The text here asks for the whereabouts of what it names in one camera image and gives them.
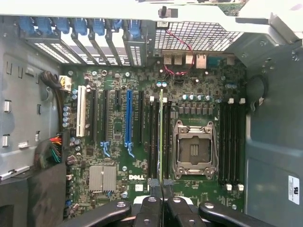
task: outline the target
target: ventilation holes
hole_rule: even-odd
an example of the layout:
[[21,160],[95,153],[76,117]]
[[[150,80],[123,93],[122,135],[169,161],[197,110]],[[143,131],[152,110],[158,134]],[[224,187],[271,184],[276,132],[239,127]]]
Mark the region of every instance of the ventilation holes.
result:
[[[191,46],[193,51],[224,51],[243,32],[227,32],[218,23],[181,22],[170,23],[169,30]],[[155,49],[187,50],[188,47],[165,30],[157,30]]]
[[68,61],[66,61],[63,57],[61,57],[60,55],[58,55],[55,51],[53,51],[51,48],[49,48],[48,46],[46,46],[45,44],[38,44],[35,43],[35,45],[37,47],[39,47],[41,50],[45,51],[46,53],[48,53],[49,55],[53,56],[55,59],[57,59],[58,61],[60,61],[61,63],[69,63]]
[[51,44],[56,50],[62,53],[65,57],[71,60],[73,63],[80,64],[80,61],[76,59],[71,53],[69,53],[63,46],[60,44]]

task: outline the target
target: gray metal panel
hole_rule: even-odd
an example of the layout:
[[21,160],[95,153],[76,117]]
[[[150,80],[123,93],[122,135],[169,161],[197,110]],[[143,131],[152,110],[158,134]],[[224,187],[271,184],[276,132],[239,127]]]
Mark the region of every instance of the gray metal panel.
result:
[[[16,29],[0,25],[0,64],[4,66],[0,70],[0,137],[10,135],[9,146],[0,146],[0,175],[33,164],[37,131],[44,140],[58,130],[55,102],[45,101],[46,86],[38,82],[36,74],[42,70],[58,73],[59,66],[18,40]],[[25,75],[28,67],[33,77]],[[3,112],[5,99],[11,100],[11,113]],[[41,114],[37,114],[37,104],[41,105]],[[19,149],[18,144],[26,141],[29,147]]]
[[[246,212],[278,227],[303,226],[300,205],[288,199],[288,176],[303,187],[303,51],[302,43],[280,46],[263,55],[249,77],[268,77],[268,96],[247,118]],[[271,69],[266,60],[271,58]]]

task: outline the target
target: cable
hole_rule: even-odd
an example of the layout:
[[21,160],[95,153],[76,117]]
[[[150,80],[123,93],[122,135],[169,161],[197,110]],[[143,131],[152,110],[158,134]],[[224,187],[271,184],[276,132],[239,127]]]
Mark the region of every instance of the cable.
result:
[[179,40],[179,42],[181,42],[182,44],[186,45],[188,47],[188,49],[192,52],[193,54],[193,59],[191,61],[191,65],[189,67],[188,70],[184,71],[184,72],[173,72],[172,70],[168,69],[166,65],[164,65],[164,69],[165,71],[168,73],[168,74],[171,74],[171,75],[177,75],[177,76],[183,76],[185,74],[187,74],[191,68],[194,66],[195,64],[195,53],[194,51],[191,49],[191,46],[188,45],[187,43],[185,43],[183,40],[181,40],[179,37],[175,36],[171,31],[169,30],[165,30],[166,33],[168,33],[169,35],[171,35],[172,37],[176,38],[177,40]]

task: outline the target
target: metal mesh grille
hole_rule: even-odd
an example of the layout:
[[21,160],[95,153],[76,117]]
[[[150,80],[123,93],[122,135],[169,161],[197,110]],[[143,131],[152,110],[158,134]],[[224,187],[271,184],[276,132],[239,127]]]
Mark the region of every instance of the metal mesh grille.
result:
[[[224,51],[243,34],[227,32],[218,23],[205,22],[170,23],[169,30],[190,45],[194,51]],[[188,47],[165,30],[158,29],[155,49],[188,50]]]
[[139,46],[131,46],[131,53],[135,66],[141,66],[141,55],[140,55],[140,47]]
[[55,59],[57,59],[58,61],[60,61],[61,63],[69,63],[68,61],[66,61],[63,57],[61,57],[60,55],[58,55],[55,51],[53,51],[51,48],[49,48],[48,46],[46,46],[43,43],[35,43],[35,45],[37,47],[39,47],[41,50],[45,51],[46,53],[48,53],[49,55],[53,56]]

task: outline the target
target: blue pcie slot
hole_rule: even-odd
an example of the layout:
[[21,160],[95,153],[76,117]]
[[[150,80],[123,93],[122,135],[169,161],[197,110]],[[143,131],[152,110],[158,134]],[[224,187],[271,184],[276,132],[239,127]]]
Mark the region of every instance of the blue pcie slot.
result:
[[125,116],[125,143],[128,154],[134,157],[132,143],[132,114],[133,114],[133,91],[126,92],[126,116]]

